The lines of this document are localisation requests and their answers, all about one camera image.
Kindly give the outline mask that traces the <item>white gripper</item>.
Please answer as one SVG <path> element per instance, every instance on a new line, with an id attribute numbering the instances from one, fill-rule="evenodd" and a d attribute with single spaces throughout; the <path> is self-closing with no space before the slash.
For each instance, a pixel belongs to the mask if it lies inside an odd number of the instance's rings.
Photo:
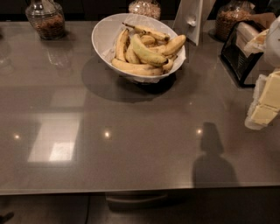
<path id="1" fill-rule="evenodd" d="M 280 68 L 280 16 L 271 24 L 265 39 L 264 59 L 274 68 Z M 260 74 L 253 93 L 253 101 L 248 112 L 253 113 L 257 105 L 280 110 L 280 72 L 268 76 Z"/>

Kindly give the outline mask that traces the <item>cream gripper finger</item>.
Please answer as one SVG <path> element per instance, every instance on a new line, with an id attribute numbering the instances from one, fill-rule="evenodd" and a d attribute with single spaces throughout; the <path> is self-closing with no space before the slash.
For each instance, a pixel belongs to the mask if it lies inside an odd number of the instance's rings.
<path id="1" fill-rule="evenodd" d="M 245 126 L 252 130 L 261 130 L 267 127 L 278 115 L 278 112 L 263 105 L 251 105 L 249 107 Z"/>

